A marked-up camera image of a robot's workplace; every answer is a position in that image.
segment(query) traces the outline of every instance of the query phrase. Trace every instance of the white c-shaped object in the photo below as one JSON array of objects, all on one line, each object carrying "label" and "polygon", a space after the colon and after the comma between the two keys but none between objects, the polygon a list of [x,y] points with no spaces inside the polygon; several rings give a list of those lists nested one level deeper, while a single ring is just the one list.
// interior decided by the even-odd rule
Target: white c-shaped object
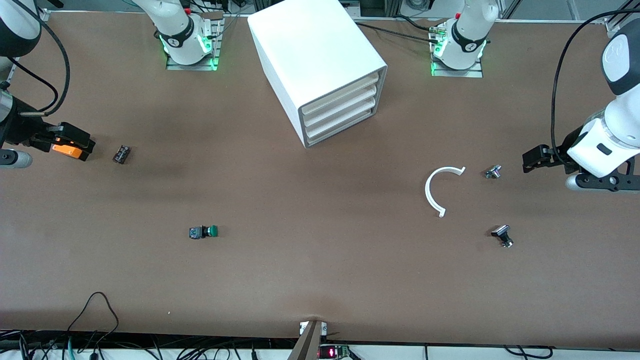
[{"label": "white c-shaped object", "polygon": [[441,207],[440,205],[438,205],[436,200],[433,200],[433,196],[431,196],[431,179],[433,179],[433,176],[435,174],[439,174],[441,172],[452,172],[452,173],[460,176],[465,171],[465,169],[466,169],[465,167],[462,167],[462,168],[441,167],[438,170],[432,172],[431,175],[429,175],[429,179],[427,179],[427,183],[424,185],[424,193],[427,195],[427,201],[429,201],[429,204],[431,204],[431,206],[433,206],[433,208],[436,209],[440,213],[440,214],[438,214],[439,217],[443,217],[445,211],[447,211],[447,210],[445,208]]}]

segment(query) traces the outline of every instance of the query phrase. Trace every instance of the white curved handle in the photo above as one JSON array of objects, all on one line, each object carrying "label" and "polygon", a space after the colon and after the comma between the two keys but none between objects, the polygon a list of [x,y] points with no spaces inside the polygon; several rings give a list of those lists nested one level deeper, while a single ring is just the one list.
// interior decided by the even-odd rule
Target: white curved handle
[{"label": "white curved handle", "polygon": [[460,176],[465,171],[465,169],[466,169],[465,167],[462,167],[462,168],[441,167],[438,170],[432,172],[431,175],[429,175],[429,179],[427,179],[427,183],[424,185],[424,193],[427,195],[427,201],[429,201],[429,204],[431,204],[431,206],[433,206],[433,208],[436,209],[436,211],[438,211],[440,213],[440,214],[438,214],[439,217],[443,217],[445,211],[447,211],[447,210],[445,208],[441,207],[440,205],[438,205],[436,200],[433,200],[433,196],[431,196],[431,179],[433,179],[433,176],[435,174],[439,174],[441,172],[452,172],[452,173]]}]

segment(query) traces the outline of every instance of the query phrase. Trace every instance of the orange plastic component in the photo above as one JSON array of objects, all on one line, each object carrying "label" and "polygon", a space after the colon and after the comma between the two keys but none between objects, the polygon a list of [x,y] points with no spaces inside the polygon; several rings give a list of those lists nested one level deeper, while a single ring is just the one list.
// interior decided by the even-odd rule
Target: orange plastic component
[{"label": "orange plastic component", "polygon": [[82,150],[69,145],[53,145],[51,150],[70,156],[74,159],[79,159],[80,155],[82,155]]}]

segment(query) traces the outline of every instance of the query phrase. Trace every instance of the white box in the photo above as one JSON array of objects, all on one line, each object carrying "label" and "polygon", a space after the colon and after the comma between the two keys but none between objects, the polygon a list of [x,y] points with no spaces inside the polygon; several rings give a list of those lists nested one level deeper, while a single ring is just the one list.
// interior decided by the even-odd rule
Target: white box
[{"label": "white box", "polygon": [[376,113],[387,64],[338,0],[285,0],[248,22],[264,73],[305,147]]}]

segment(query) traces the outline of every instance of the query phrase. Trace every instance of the brown table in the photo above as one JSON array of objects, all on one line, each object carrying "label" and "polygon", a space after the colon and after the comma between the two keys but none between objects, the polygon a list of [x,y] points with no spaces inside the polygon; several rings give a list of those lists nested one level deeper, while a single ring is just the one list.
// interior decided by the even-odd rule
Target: brown table
[{"label": "brown table", "polygon": [[[31,167],[0,172],[1,328],[66,329],[102,290],[121,331],[293,337],[320,318],[345,340],[637,347],[637,195],[575,193],[561,168],[521,169],[549,142],[574,24],[497,24],[484,79],[432,78],[424,43],[364,29],[389,66],[378,113],[304,149],[246,19],[216,72],[165,70],[145,15],[50,23],[72,80],[49,121],[97,146],[86,163],[30,151]],[[606,41],[588,27],[568,54],[559,141],[612,99]],[[47,35],[23,63],[61,88]],[[11,90],[35,106],[51,96],[20,72]],[[124,166],[111,161],[122,144]],[[485,179],[495,164],[502,177]],[[467,170],[433,181],[438,218],[424,181],[442,166]],[[189,240],[209,224],[220,238]],[[501,224],[511,249],[488,236]],[[76,329],[112,326],[96,300]]]}]

